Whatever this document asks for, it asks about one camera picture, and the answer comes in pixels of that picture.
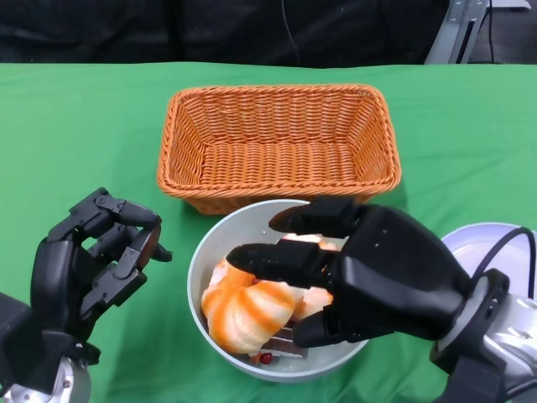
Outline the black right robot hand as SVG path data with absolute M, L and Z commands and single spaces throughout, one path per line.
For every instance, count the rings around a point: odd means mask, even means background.
M 249 243 L 227 261 L 260 280 L 327 290 L 332 303 L 300 320 L 294 343 L 314 348 L 392 332 L 443 338 L 470 294 L 470 277 L 449 249 L 410 215 L 392 207 L 323 196 L 274 216 L 271 229 L 343 241 L 327 251 L 302 239 Z

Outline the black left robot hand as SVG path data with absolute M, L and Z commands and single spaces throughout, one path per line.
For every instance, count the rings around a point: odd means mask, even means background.
M 161 217 L 99 188 L 69 210 L 38 246 L 30 305 L 45 330 L 86 341 L 111 306 L 147 280 L 150 260 L 172 254 L 159 243 Z

